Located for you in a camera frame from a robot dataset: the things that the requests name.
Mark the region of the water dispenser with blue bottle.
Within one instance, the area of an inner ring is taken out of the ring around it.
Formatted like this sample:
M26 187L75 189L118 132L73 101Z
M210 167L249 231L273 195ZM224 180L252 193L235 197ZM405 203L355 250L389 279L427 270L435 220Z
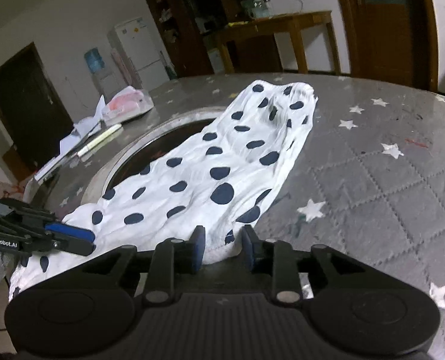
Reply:
M84 59L98 93L103 95L106 101L111 100L119 91L119 84L113 70L106 66L97 48L86 52Z

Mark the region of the white marker pen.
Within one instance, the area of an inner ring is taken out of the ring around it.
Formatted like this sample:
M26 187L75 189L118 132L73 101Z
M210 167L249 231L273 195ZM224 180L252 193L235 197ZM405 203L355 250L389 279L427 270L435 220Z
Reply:
M106 128L102 133L97 135L96 138L94 138L92 141L90 141L88 144L83 146L81 150L77 152L77 156L79 158L83 157L84 155L88 154L91 150L93 150L95 147L97 147L99 144L101 144L103 141L108 139L111 135L116 133L119 129L122 128L121 124L114 124L111 127Z

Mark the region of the white refrigerator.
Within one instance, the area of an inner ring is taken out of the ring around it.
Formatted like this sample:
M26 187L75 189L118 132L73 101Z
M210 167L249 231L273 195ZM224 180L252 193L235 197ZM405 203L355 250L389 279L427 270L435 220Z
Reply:
M161 52L142 18L115 25L108 33L108 41L129 86L152 91L170 80Z

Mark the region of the glass kettle on table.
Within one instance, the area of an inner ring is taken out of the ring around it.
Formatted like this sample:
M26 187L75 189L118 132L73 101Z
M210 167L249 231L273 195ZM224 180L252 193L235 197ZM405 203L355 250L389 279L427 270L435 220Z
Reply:
M272 16L270 0L244 0L242 7L253 20Z

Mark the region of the round induction cooker inset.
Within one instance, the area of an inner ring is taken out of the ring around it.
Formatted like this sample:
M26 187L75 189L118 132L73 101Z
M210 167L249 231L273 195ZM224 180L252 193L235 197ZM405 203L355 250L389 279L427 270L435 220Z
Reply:
M108 189L141 171L150 162L167 154L186 141L188 137L200 132L223 111L225 111L223 106L203 107L173 115L164 123L151 127L104 164L91 179L81 203L96 203Z

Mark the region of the dark wooden door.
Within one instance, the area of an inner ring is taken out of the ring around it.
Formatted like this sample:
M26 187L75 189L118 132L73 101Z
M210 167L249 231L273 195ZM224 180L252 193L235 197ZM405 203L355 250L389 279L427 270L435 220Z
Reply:
M438 40L432 0L339 0L352 77L435 92Z

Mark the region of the white polka dot garment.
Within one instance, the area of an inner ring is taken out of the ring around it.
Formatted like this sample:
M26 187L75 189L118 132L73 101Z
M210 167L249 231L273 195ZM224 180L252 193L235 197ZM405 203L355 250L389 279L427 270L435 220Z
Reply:
M313 127L311 85L256 80L200 133L106 192L64 223L90 230L95 255L122 245L154 250L205 230L203 261L241 250L240 229L269 209Z

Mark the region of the dark wooden shelf cabinet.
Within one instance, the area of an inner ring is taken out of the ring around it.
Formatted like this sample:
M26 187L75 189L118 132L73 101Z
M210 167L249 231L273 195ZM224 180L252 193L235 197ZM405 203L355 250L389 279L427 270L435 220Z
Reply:
M250 20L248 0L146 0L178 77L217 74L217 35L228 24Z

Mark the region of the pink tissue pack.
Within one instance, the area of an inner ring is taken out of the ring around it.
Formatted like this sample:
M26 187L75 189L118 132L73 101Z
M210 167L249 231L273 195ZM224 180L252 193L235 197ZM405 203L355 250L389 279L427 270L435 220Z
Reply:
M150 94L143 89L127 86L118 92L102 110L102 121L105 125L122 124L127 120L139 117L154 108Z

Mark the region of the wooden side table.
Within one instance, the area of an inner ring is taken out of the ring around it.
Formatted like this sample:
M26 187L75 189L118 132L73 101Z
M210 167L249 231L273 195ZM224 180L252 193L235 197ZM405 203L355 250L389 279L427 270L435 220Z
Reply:
M331 11L316 10L302 13L282 14L266 18L254 19L243 24L227 26L217 35L218 49L226 74L235 72L227 43L231 41L246 41L260 36L273 36L287 33L292 43L292 49L296 57L297 71L308 74L308 65L305 55L305 46L301 32L306 29L323 26L329 39L329 47L334 65L334 73L342 74L340 56L335 38L335 29L332 22Z

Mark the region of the crumpled white paper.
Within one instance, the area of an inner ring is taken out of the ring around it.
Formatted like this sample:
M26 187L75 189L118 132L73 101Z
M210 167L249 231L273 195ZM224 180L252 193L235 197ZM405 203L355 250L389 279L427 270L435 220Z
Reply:
M100 96L99 102L95 108L93 116L85 117L74 125L71 133L60 141L60 154L66 155L76 145L87 138L90 133L100 128L100 122L103 119L103 108L106 106L105 98Z

